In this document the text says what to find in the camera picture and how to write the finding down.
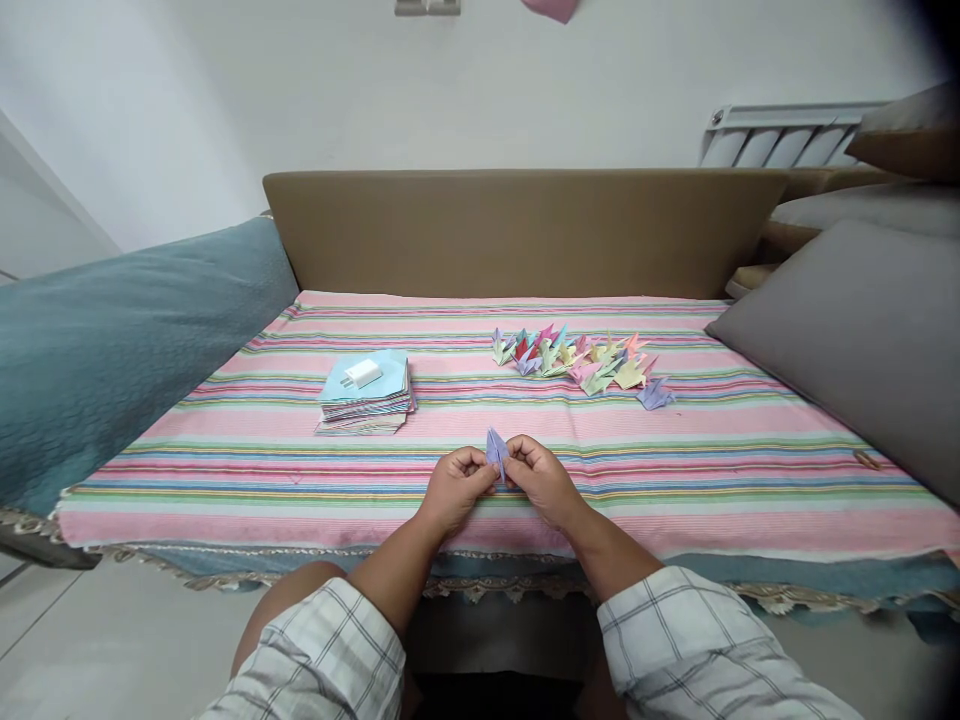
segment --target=striped blanket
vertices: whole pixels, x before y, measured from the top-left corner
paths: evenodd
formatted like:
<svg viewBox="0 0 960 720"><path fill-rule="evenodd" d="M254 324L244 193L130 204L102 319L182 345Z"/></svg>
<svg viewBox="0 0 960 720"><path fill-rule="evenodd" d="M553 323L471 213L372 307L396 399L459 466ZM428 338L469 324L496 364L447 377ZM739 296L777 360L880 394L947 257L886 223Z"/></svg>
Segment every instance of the striped blanket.
<svg viewBox="0 0 960 720"><path fill-rule="evenodd" d="M437 300L303 292L219 371L58 507L74 546L180 541L343 550L377 545L420 504L438 457L488 426L556 452L597 510L661 557L834 562L960 556L960 519L886 458L704 334L716 301ZM490 336L569 323L639 332L677 402L498 367ZM317 437L344 353L409 352L419 410L389 437ZM866 451L880 469L854 457ZM571 555L519 491L479 501L447 551Z"/></svg>

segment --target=right hand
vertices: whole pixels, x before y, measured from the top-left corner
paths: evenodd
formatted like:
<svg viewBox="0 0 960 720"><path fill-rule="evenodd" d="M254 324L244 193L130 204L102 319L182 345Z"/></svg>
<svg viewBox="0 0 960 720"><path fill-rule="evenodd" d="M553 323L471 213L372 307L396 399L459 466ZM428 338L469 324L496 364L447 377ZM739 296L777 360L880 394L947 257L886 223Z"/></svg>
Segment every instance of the right hand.
<svg viewBox="0 0 960 720"><path fill-rule="evenodd" d="M507 441L510 457L503 469L530 498L540 517L554 530L570 528L590 506L580 495L557 456L528 435Z"/></svg>

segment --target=sofa backrest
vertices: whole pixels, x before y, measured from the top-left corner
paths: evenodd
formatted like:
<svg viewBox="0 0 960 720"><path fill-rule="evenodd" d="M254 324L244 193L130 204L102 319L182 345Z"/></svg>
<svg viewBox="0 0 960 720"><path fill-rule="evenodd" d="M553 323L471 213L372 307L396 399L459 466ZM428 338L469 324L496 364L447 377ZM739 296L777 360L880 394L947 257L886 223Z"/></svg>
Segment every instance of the sofa backrest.
<svg viewBox="0 0 960 720"><path fill-rule="evenodd" d="M263 186L304 290L723 297L774 170L296 172Z"/></svg>

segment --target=radiator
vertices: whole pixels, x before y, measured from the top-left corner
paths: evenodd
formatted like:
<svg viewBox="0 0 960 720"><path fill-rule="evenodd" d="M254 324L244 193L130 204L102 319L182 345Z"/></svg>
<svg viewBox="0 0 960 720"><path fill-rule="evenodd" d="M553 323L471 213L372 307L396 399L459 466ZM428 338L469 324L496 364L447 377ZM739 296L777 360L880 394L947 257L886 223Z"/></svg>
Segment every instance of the radiator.
<svg viewBox="0 0 960 720"><path fill-rule="evenodd" d="M707 123L700 167L842 167L860 119L886 102L725 105Z"/></svg>

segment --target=white wall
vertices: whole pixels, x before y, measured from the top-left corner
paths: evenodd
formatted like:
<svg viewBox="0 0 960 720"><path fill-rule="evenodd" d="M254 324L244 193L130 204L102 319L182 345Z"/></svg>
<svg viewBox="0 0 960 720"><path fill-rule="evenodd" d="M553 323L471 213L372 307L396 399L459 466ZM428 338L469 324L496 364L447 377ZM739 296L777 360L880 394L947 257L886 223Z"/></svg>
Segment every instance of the white wall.
<svg viewBox="0 0 960 720"><path fill-rule="evenodd" d="M692 166L726 103L941 81L885 0L0 0L0 103L123 248L259 212L292 169Z"/></svg>
<svg viewBox="0 0 960 720"><path fill-rule="evenodd" d="M0 270L22 280L116 253L0 135ZM0 284L8 282L0 275Z"/></svg>

